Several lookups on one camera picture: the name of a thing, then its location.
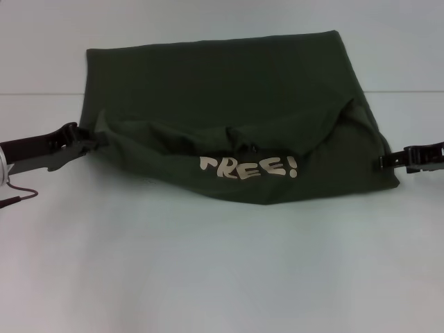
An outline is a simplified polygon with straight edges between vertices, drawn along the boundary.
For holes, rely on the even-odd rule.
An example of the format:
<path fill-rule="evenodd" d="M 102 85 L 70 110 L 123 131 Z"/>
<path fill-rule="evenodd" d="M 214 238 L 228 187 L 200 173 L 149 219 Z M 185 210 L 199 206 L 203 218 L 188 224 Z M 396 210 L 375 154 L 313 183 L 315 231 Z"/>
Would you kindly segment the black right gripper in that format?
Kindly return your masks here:
<path fill-rule="evenodd" d="M 407 173 L 443 170 L 443 142 L 423 146 L 418 163 L 418 147 L 406 147 L 403 151 L 379 157 L 379 169 L 405 167 Z"/>

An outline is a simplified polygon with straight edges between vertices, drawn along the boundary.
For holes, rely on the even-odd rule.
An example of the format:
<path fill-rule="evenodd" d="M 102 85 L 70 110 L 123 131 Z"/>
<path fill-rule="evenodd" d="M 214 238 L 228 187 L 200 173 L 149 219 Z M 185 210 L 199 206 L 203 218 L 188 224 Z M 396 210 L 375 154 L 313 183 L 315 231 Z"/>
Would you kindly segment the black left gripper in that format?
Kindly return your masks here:
<path fill-rule="evenodd" d="M 1 148 L 6 162 L 12 164 L 11 173 L 36 169 L 52 172 L 85 153 L 97 150 L 100 141 L 96 138 L 97 134 L 92 130 L 70 122 L 48 135 L 2 142 Z"/>

